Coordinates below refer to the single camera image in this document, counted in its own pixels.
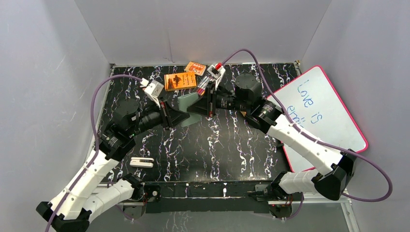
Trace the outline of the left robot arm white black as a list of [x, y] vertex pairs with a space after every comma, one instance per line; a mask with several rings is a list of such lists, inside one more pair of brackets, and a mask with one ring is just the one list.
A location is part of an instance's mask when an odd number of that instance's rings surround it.
[[152, 102], [139, 109], [135, 99], [120, 102], [96, 147], [69, 184], [49, 202], [40, 202], [36, 211], [57, 232], [84, 232], [100, 214], [131, 199], [146, 198], [143, 181], [133, 174], [92, 195], [95, 188], [135, 147], [134, 137], [158, 125], [171, 128], [190, 117], [166, 101]]

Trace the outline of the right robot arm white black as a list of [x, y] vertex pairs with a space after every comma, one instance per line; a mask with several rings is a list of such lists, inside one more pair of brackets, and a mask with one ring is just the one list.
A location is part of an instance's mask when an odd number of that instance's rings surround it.
[[309, 171], [281, 172], [270, 186], [255, 191], [254, 196], [261, 193], [285, 200], [293, 193], [310, 192], [333, 201], [340, 198], [354, 174], [356, 157], [321, 145], [318, 138], [303, 136], [273, 102], [262, 97], [262, 85], [255, 76], [237, 76], [234, 91], [210, 82], [204, 95], [187, 107], [189, 113], [208, 117], [213, 117], [217, 109], [244, 112], [250, 127], [283, 142], [314, 166]]

